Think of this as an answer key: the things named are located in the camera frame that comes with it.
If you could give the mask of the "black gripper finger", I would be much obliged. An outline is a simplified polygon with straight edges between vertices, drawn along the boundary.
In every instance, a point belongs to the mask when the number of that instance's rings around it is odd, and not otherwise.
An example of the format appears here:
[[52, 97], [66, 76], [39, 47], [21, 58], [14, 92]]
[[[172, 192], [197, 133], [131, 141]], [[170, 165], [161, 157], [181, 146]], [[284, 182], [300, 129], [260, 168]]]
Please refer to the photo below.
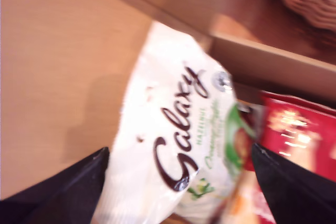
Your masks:
[[335, 182], [259, 144], [251, 159], [276, 223], [335, 223]]
[[1, 200], [1, 223], [90, 223], [103, 190], [109, 155], [103, 147]]

